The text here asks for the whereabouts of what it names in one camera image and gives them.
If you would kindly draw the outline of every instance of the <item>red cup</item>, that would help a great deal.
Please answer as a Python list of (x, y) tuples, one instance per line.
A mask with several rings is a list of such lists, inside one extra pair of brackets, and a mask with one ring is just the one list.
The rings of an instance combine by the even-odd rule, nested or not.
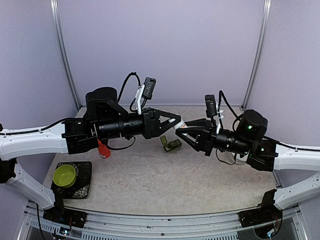
[(98, 140), (98, 142), (99, 142), (98, 152), (100, 154), (100, 157), (102, 157), (103, 159), (110, 157), (111, 155), (110, 149), (107, 148), (106, 145), (102, 144), (100, 140)]

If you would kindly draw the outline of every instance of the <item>white plastic part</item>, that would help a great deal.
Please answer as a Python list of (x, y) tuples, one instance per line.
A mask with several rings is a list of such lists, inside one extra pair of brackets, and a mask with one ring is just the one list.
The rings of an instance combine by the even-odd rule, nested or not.
[(49, 188), (44, 187), (30, 176), (18, 163), (14, 167), (16, 176), (10, 178), (5, 184), (16, 189), (46, 210), (54, 206), (55, 195)]
[(274, 194), (274, 205), (282, 210), (320, 194), (320, 172), (295, 185), (279, 188)]
[[(1, 133), (25, 132), (42, 128), (44, 127), (18, 130), (3, 129)], [(68, 146), (66, 139), (62, 138), (63, 133), (65, 133), (65, 125), (58, 123), (45, 131), (18, 135), (0, 135), (0, 158), (2, 160), (10, 160), (35, 154), (67, 154)]]
[[(215, 107), (216, 107), (216, 109), (218, 109), (218, 103), (217, 102), (215, 104)], [(216, 134), (218, 134), (220, 129), (221, 129), (221, 124), (220, 124), (219, 119), (223, 119), (224, 118), (224, 116), (222, 115), (223, 112), (224, 112), (223, 110), (217, 111), (218, 115), (217, 115), (217, 120), (216, 120), (216, 124), (217, 124), (217, 126), (216, 126)]]
[(135, 94), (134, 105), (135, 105), (135, 109), (138, 112), (138, 115), (140, 115), (142, 113), (142, 111), (141, 111), (141, 98), (142, 98), (142, 94), (144, 92), (145, 86), (146, 85), (144, 85), (144, 84), (139, 86), (139, 88), (138, 88), (138, 90), (136, 91), (136, 94)]
[[(169, 123), (172, 123), (175, 121), (174, 118), (170, 118), (169, 120)], [(177, 123), (176, 125), (173, 126), (173, 129), (174, 130), (177, 130), (177, 129), (186, 129), (188, 128), (188, 126), (186, 125), (186, 123), (181, 119), (181, 121), (179, 123)]]
[[(318, 146), (290, 146), (320, 150)], [(320, 172), (320, 151), (301, 151), (277, 144), (275, 152), (278, 153), (278, 157), (274, 159), (274, 170), (298, 169)]]

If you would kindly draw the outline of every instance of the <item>metal pole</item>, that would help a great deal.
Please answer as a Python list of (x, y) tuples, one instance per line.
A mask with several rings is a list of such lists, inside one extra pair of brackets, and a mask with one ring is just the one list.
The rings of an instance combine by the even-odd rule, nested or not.
[(262, 13), (262, 21), (261, 21), (261, 27), (260, 27), (260, 33), (259, 33), (259, 39), (258, 39), (258, 45), (255, 52), (254, 62), (251, 70), (250, 80), (248, 87), (245, 92), (245, 96), (242, 102), (242, 108), (245, 110), (248, 107), (252, 91), (254, 89), (254, 85), (257, 78), (257, 73), (259, 69), (259, 64), (264, 48), (267, 28), (268, 28), (268, 21), (269, 21), (269, 15), (270, 15), (270, 9), (271, 9), (271, 0), (264, 0), (264, 7), (263, 7), (263, 13)]
[(64, 42), (64, 36), (63, 36), (61, 22), (60, 22), (58, 1), (57, 0), (50, 0), (50, 5), (51, 5), (51, 12), (52, 12), (55, 31), (56, 31), (56, 36), (58, 39), (58, 46), (60, 49), (60, 54), (61, 54), (62, 63), (64, 66), (64, 71), (66, 74), (67, 82), (68, 82), (68, 85), (69, 85), (69, 88), (71, 91), (74, 105), (75, 105), (76, 109), (79, 111), (81, 108), (81, 104), (80, 104), (79, 96), (78, 96), (77, 89), (75, 86), (75, 82), (74, 82), (74, 79), (71, 74), (70, 64), (68, 61), (67, 51), (66, 51), (65, 42)]

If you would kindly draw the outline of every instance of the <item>black tray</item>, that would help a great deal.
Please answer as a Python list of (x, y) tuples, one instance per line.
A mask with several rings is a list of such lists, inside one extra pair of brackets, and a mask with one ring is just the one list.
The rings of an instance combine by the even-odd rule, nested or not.
[(56, 169), (66, 164), (75, 168), (75, 183), (71, 187), (63, 188), (52, 181), (52, 191), (61, 195), (63, 199), (85, 199), (90, 188), (92, 163), (90, 161), (59, 162)]

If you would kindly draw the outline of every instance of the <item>metal frame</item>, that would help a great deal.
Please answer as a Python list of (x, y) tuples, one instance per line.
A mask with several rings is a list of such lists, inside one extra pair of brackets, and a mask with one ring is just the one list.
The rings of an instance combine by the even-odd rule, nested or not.
[(79, 99), (79, 96), (77, 93), (74, 79), (71, 74), (70, 64), (68, 61), (67, 51), (66, 51), (65, 42), (64, 42), (64, 36), (63, 36), (61, 22), (60, 22), (58, 0), (50, 0), (50, 5), (51, 5), (53, 23), (54, 23), (54, 27), (55, 27), (55, 32), (56, 32), (56, 36), (57, 36), (57, 40), (58, 40), (58, 45), (59, 45), (59, 49), (60, 49), (60, 54), (61, 54), (67, 82), (68, 82), (68, 85), (69, 85), (69, 88), (71, 91), (74, 105), (75, 105), (76, 109), (79, 111), (81, 108), (81, 103), (80, 103), (80, 99)]
[(242, 108), (246, 109), (248, 107), (252, 91), (254, 89), (254, 85), (257, 78), (257, 73), (259, 69), (259, 64), (264, 48), (267, 28), (268, 28), (268, 22), (269, 22), (269, 16), (270, 16), (270, 9), (271, 9), (271, 0), (264, 0), (264, 7), (263, 7), (263, 14), (262, 14), (262, 20), (261, 20), (261, 27), (260, 27), (260, 33), (259, 33), (259, 39), (258, 39), (258, 45), (255, 52), (254, 62), (251, 70), (250, 80), (248, 87), (245, 92), (245, 96), (242, 102)]
[[(90, 210), (86, 212), (88, 216), (84, 228), (73, 227), (69, 239), (237, 240), (238, 231), (253, 228), (241, 227), (239, 211), (182, 216), (127, 215)], [(284, 210), (283, 218), (292, 218), (299, 240), (307, 240), (306, 225), (297, 206)], [(68, 228), (68, 226), (47, 221), (42, 217), (40, 221), (42, 230), (52, 234), (60, 227)], [(17, 239), (25, 240), (30, 227), (39, 227), (36, 205), (32, 202), (29, 202), (25, 209)]]

